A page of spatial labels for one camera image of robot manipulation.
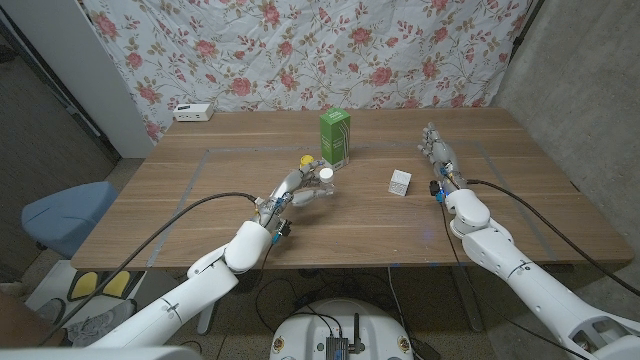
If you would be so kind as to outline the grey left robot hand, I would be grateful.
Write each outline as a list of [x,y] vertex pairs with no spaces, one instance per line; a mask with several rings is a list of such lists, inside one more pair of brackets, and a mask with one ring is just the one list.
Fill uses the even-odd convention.
[[297,170],[292,170],[272,193],[257,206],[251,218],[270,233],[278,233],[287,227],[283,212],[288,206],[304,207],[316,199],[334,194],[335,172],[321,160],[314,160]]

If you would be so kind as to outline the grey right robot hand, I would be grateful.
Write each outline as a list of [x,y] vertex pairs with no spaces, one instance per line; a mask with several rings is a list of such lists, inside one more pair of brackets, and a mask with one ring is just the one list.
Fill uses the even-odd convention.
[[429,122],[422,130],[418,150],[431,163],[435,182],[445,196],[468,187],[453,148],[442,139],[434,123]]

